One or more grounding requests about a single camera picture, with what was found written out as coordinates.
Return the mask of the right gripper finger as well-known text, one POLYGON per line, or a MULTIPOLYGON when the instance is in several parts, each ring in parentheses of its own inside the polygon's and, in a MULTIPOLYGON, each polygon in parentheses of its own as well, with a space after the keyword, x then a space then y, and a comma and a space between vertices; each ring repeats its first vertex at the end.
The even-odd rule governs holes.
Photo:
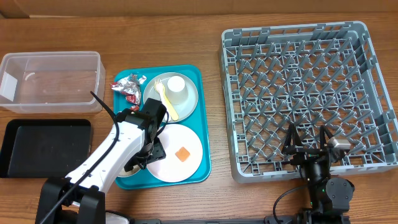
POLYGON ((326 141, 326 139, 328 138, 330 140, 332 137, 333 137, 332 133, 326 126, 324 126, 324 125, 320 126, 320 148, 321 149, 326 149, 326 147, 328 146, 328 142, 326 141))
POLYGON ((295 149, 296 147, 302 147, 302 142, 294 123, 290 123, 283 149, 295 149))

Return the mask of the small grey bowl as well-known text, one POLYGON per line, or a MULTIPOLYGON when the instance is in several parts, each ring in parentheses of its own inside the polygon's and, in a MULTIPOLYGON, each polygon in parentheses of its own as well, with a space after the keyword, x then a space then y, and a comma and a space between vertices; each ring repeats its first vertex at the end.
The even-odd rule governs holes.
POLYGON ((139 166, 134 166, 131 170, 126 171, 125 168, 123 167, 118 175, 118 177, 130 177, 133 176, 134 174, 138 173, 140 171, 140 167, 139 166))

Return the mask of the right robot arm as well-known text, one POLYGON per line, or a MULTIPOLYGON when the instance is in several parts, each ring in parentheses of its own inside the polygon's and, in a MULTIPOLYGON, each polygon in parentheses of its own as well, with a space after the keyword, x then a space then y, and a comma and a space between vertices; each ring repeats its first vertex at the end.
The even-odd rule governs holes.
POLYGON ((353 198, 354 184, 341 177, 333 177, 331 165, 342 160, 351 148, 347 139, 339 139, 326 126, 320 127, 320 147, 307 147, 302 143, 294 124, 289 124, 284 155, 291 155, 290 164, 299 168, 306 184, 290 189, 279 196, 273 205, 273 216, 277 223, 349 223, 344 213, 349 211, 353 198), (307 189, 310 208, 303 208, 297 214, 279 218, 276 206, 284 196, 296 190, 307 189))

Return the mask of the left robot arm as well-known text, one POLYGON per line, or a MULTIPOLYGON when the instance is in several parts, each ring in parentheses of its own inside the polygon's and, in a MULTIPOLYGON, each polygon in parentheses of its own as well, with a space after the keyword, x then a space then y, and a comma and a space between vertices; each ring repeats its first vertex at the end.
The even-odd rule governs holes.
POLYGON ((114 114, 106 139, 78 168, 64 178, 49 178, 43 185, 36 223, 134 223, 134 219, 105 208, 105 197, 122 170, 145 169, 166 153, 159 139, 166 107, 149 98, 140 111, 114 114))

